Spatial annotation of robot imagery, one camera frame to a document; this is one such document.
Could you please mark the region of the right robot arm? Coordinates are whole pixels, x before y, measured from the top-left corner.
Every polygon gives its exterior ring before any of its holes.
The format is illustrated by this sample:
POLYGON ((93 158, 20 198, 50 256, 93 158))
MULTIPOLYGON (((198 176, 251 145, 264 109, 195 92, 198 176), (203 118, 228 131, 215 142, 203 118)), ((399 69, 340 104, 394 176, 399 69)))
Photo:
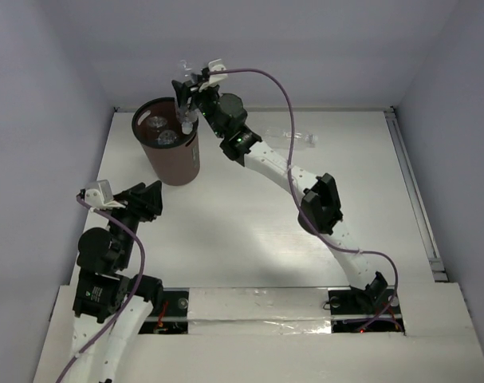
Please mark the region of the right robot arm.
POLYGON ((372 314, 382 304, 388 283, 356 245, 343 221, 335 179, 316 176, 287 160, 246 124, 240 97, 221 94, 218 86, 172 81, 180 109, 198 110, 219 138, 223 154, 261 174, 288 192, 299 207, 298 221, 308 233, 327 242, 340 264, 355 307, 372 314))

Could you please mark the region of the blue label bottle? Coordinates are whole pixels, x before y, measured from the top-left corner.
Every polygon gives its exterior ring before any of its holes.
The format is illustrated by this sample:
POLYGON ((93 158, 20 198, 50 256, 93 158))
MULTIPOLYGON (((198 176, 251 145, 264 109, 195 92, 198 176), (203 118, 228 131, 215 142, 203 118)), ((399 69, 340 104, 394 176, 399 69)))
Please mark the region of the blue label bottle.
POLYGON ((173 130, 166 129, 159 133, 156 138, 156 143, 159 146, 170 146, 175 144, 179 140, 179 134, 173 130))
POLYGON ((167 127, 167 119, 162 116, 150 116, 147 119, 147 126, 151 130, 159 130, 167 127))

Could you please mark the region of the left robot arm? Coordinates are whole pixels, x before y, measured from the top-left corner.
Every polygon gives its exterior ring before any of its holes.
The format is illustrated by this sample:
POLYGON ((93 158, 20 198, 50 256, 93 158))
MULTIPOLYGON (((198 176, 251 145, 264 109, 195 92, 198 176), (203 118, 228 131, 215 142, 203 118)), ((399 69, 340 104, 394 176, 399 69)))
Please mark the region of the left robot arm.
POLYGON ((77 244, 70 360, 59 382, 115 382, 144 321, 163 305, 163 283, 144 274, 146 252, 136 232, 163 210, 162 184, 136 184, 118 194, 107 180, 88 184, 77 202, 107 219, 77 244))

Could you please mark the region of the clear bottle blue cap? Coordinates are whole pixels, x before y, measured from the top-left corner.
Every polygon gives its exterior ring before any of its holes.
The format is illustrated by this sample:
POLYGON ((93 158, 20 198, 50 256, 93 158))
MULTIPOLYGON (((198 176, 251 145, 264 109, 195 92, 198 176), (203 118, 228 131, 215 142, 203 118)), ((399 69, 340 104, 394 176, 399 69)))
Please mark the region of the clear bottle blue cap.
MULTIPOLYGON (((189 65, 189 63, 186 60, 179 61, 179 64, 177 65, 177 72, 173 80, 177 80, 180 82, 191 80, 193 82, 194 81, 193 76, 194 76, 193 69, 189 65)), ((191 134, 193 131, 194 123, 198 119, 197 113, 191 112, 189 110, 189 107, 179 108, 176 101, 175 101, 175 107, 176 107, 176 116, 179 123, 181 124, 181 129, 183 134, 185 135, 191 134)))

